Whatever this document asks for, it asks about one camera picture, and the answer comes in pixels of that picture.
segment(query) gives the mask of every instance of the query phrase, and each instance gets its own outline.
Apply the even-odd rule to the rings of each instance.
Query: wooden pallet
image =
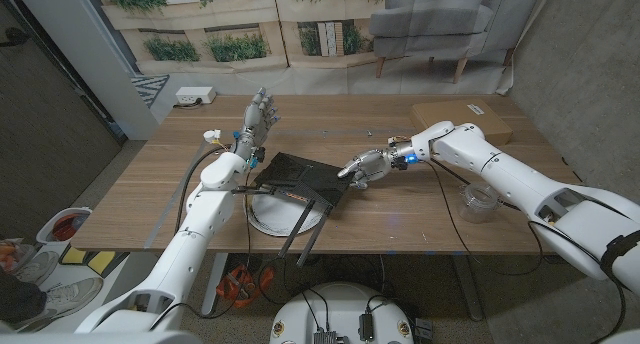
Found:
[[[373,52],[337,56],[309,56],[302,51],[300,29],[297,22],[282,22],[282,38],[284,39],[289,66],[305,68],[348,68],[373,63],[377,60]],[[369,34],[369,19],[355,19],[354,25],[363,37],[373,40]]]
[[[108,0],[103,0],[103,3],[104,13],[113,27],[122,33],[143,74],[235,73],[287,67],[275,0],[215,0],[206,6],[201,5],[200,0],[167,0],[166,7],[149,13],[128,12]],[[206,28],[245,24],[257,24],[257,27],[205,31]],[[245,34],[262,37],[267,43],[267,57],[219,63],[204,44],[211,36],[239,37]],[[191,42],[201,56],[200,61],[155,61],[144,47],[144,41],[156,35],[174,41]]]
[[[323,56],[308,56],[303,53],[300,43],[299,22],[334,22],[353,19],[360,34],[373,40],[369,34],[369,18],[377,10],[384,9],[384,0],[276,0],[278,14],[282,26],[282,37],[285,43],[289,65],[292,67],[308,68],[347,68],[376,61],[375,55],[358,53],[340,55],[342,43],[337,43],[336,56],[328,53]]]

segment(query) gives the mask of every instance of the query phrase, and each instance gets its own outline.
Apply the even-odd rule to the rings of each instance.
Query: black cloth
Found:
[[[47,294],[33,283],[24,283],[0,268],[0,320],[18,323],[42,313]]]

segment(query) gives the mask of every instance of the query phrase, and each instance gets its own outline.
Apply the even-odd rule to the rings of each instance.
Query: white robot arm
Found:
[[[229,152],[207,166],[187,200],[187,216],[149,276],[138,286],[91,313],[76,333],[145,332],[177,329],[182,307],[214,233],[233,213],[232,190],[254,165],[254,153],[267,139],[273,99],[260,89],[247,106],[244,125]],[[144,310],[128,310],[132,306]]]
[[[634,202],[549,179],[486,142],[482,130],[470,123],[437,123],[390,145],[357,155],[339,176],[355,172],[352,186],[364,189],[393,167],[406,169],[431,158],[464,168],[538,223],[533,226],[538,235],[573,266],[595,279],[618,280],[640,294],[640,206]]]

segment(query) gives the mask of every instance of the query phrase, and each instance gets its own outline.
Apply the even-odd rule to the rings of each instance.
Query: red object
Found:
[[[65,241],[71,239],[76,234],[76,230],[73,228],[73,219],[81,214],[69,214],[60,218],[54,225],[51,234],[59,241]]]
[[[220,284],[216,287],[216,293],[224,299],[235,300],[233,303],[234,307],[244,308],[259,297],[262,291],[266,291],[269,288],[269,285],[271,285],[271,281],[273,281],[273,277],[275,276],[275,270],[273,267],[268,267],[264,270],[259,288],[256,288],[256,285],[253,283],[251,273],[249,273],[243,264],[238,265],[229,274],[236,279],[249,297],[241,299],[242,295],[238,296],[241,288],[235,285],[228,276],[222,278]]]

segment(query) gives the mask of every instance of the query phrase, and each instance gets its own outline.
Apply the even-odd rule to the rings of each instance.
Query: sofa leg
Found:
[[[382,74],[382,66],[384,65],[384,57],[378,58],[378,66],[376,67],[376,78],[380,78]]]
[[[456,68],[456,75],[453,76],[453,84],[457,84],[458,80],[460,80],[464,66],[467,65],[467,59],[468,58],[462,58],[458,60],[458,68]]]
[[[511,57],[513,56],[514,50],[515,48],[507,49],[507,55],[504,56],[504,62],[502,63],[503,66],[511,65]]]

